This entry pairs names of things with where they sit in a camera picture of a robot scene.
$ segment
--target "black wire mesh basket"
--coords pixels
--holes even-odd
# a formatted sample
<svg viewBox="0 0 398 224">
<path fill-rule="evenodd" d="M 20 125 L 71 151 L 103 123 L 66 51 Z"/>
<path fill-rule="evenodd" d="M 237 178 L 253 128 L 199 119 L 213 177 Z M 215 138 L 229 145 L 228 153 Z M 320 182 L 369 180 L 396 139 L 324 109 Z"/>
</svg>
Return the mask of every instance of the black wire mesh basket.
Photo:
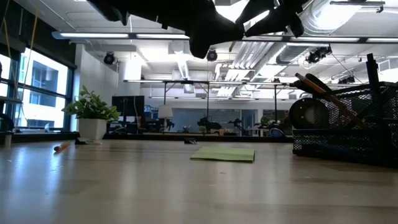
<svg viewBox="0 0 398 224">
<path fill-rule="evenodd" d="M 367 116 L 398 119 L 398 84 L 396 83 L 380 82 L 378 90 L 372 90 L 370 85 L 361 85 L 314 95 L 314 98 L 320 100 L 328 108 L 328 129 L 364 129 L 347 114 L 342 113 L 335 104 L 325 100 L 325 96 L 337 98 L 359 119 Z M 324 124 L 324 117 L 324 114 L 314 112 L 316 123 Z"/>
<path fill-rule="evenodd" d="M 324 99 L 334 96 L 361 119 L 357 125 L 339 107 Z M 379 83 L 378 90 L 361 85 L 314 96 L 329 111 L 327 129 L 294 130 L 294 150 L 298 156 L 325 157 L 379 166 L 398 166 L 398 85 Z M 325 115 L 314 111 L 314 122 Z"/>
</svg>

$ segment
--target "security camera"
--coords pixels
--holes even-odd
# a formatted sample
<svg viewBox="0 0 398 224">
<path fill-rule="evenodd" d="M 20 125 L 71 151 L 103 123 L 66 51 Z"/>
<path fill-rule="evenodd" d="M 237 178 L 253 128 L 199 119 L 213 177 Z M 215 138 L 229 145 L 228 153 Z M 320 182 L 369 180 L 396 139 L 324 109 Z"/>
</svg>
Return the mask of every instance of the security camera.
<svg viewBox="0 0 398 224">
<path fill-rule="evenodd" d="M 217 52 L 216 50 L 209 50 L 209 52 L 207 53 L 207 61 L 209 62 L 214 62 L 217 60 Z"/>
<path fill-rule="evenodd" d="M 114 52 L 106 53 L 104 58 L 104 63 L 107 65 L 114 65 L 117 62 L 116 58 L 114 57 Z"/>
</svg>

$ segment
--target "potted plant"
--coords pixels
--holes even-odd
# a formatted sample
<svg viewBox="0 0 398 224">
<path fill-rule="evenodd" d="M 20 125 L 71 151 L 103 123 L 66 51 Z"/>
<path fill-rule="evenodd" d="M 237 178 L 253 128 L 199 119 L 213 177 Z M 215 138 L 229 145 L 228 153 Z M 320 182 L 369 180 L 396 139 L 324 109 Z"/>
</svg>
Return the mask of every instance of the potted plant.
<svg viewBox="0 0 398 224">
<path fill-rule="evenodd" d="M 89 92 L 84 85 L 79 96 L 78 101 L 70 103 L 62 111 L 75 114 L 76 119 L 79 119 L 80 137 L 102 139 L 106 133 L 106 122 L 118 120 L 120 113 L 116 111 L 115 106 L 107 106 L 100 96 L 94 94 L 94 91 Z"/>
</svg>

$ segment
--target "window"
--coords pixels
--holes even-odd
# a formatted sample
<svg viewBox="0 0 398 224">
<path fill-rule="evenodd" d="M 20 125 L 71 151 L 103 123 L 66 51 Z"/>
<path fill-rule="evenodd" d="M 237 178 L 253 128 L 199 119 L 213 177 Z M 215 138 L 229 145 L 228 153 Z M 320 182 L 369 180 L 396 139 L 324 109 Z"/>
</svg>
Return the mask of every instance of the window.
<svg viewBox="0 0 398 224">
<path fill-rule="evenodd" d="M 19 63 L 19 98 L 15 120 L 19 127 L 64 128 L 68 67 L 26 49 Z"/>
<path fill-rule="evenodd" d="M 19 82 L 66 95 L 68 67 L 32 51 L 28 68 L 29 54 L 29 49 L 21 54 Z"/>
<path fill-rule="evenodd" d="M 0 62 L 3 69 L 0 96 L 15 97 L 23 102 L 22 106 L 6 105 L 3 113 L 14 118 L 20 128 L 48 126 L 69 131 L 70 116 L 61 110 L 72 100 L 73 71 L 30 49 L 25 49 L 18 62 L 3 55 Z M 16 72 L 17 86 L 9 80 L 11 70 Z"/>
<path fill-rule="evenodd" d="M 10 77 L 10 65 L 11 59 L 9 57 L 0 55 L 0 62 L 2 66 L 1 78 L 9 79 Z M 0 96 L 8 96 L 8 85 L 5 83 L 0 83 Z M 6 113 L 6 105 L 0 113 Z"/>
<path fill-rule="evenodd" d="M 11 59 L 9 57 L 0 55 L 0 62 L 2 65 L 1 78 L 9 79 Z"/>
<path fill-rule="evenodd" d="M 8 91 L 8 85 L 0 83 L 0 96 L 7 96 L 7 91 Z M 6 113 L 6 105 L 4 105 L 4 108 L 0 113 Z"/>
<path fill-rule="evenodd" d="M 24 91 L 23 106 L 16 106 L 15 120 L 19 127 L 44 128 L 49 124 L 51 128 L 63 128 L 65 99 L 39 93 L 32 90 Z"/>
<path fill-rule="evenodd" d="M 41 128 L 45 127 L 46 125 L 49 126 L 49 128 L 54 128 L 54 121 L 43 121 L 43 120 L 34 120 L 34 119 L 28 119 L 27 120 L 27 125 L 28 127 L 31 128 Z"/>
</svg>

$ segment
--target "ceiling light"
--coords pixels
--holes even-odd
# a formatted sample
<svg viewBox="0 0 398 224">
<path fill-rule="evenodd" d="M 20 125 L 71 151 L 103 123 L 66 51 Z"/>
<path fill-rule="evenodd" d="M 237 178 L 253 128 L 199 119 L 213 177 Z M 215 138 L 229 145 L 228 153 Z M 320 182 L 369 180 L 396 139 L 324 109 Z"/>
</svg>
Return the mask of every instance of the ceiling light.
<svg viewBox="0 0 398 224">
<path fill-rule="evenodd" d="M 163 83 L 161 80 L 124 80 L 124 82 L 133 82 L 133 83 Z"/>
<path fill-rule="evenodd" d="M 271 37 L 269 35 L 267 36 L 255 36 L 255 37 L 243 37 L 243 40 L 250 40 L 250 41 L 281 41 L 283 37 L 281 36 L 276 36 L 276 37 Z"/>
<path fill-rule="evenodd" d="M 217 97 L 213 97 L 213 98 L 209 98 L 209 100 L 253 100 L 253 99 L 242 99 L 242 98 L 217 98 Z"/>
<path fill-rule="evenodd" d="M 398 38 L 369 38 L 367 42 L 372 43 L 372 42 L 385 42 L 385 43 L 390 43 L 390 42 L 398 42 Z"/>
<path fill-rule="evenodd" d="M 210 82 L 210 84 L 242 85 L 243 82 Z"/>
<path fill-rule="evenodd" d="M 60 33 L 66 38 L 129 38 L 129 34 L 107 34 L 107 33 Z"/>
<path fill-rule="evenodd" d="M 355 37 L 297 37 L 297 38 L 291 38 L 291 41 L 357 42 L 357 41 L 359 41 L 359 38 L 355 38 Z"/>
<path fill-rule="evenodd" d="M 179 97 L 179 99 L 183 100 L 205 100 L 207 98 L 200 98 L 200 97 Z"/>
<path fill-rule="evenodd" d="M 337 6 L 382 6 L 385 5 L 385 1 L 331 1 L 331 5 Z"/>
<path fill-rule="evenodd" d="M 148 97 L 148 98 L 150 98 L 150 99 L 164 99 L 163 96 L 150 96 L 150 97 Z M 171 99 L 175 99 L 175 97 L 166 96 L 166 99 L 171 100 Z"/>
<path fill-rule="evenodd" d="M 138 39 L 181 39 L 181 40 L 189 40 L 189 37 L 183 34 L 137 34 L 136 37 Z"/>
<path fill-rule="evenodd" d="M 286 43 L 289 47 L 329 47 L 329 44 L 319 43 Z"/>
</svg>

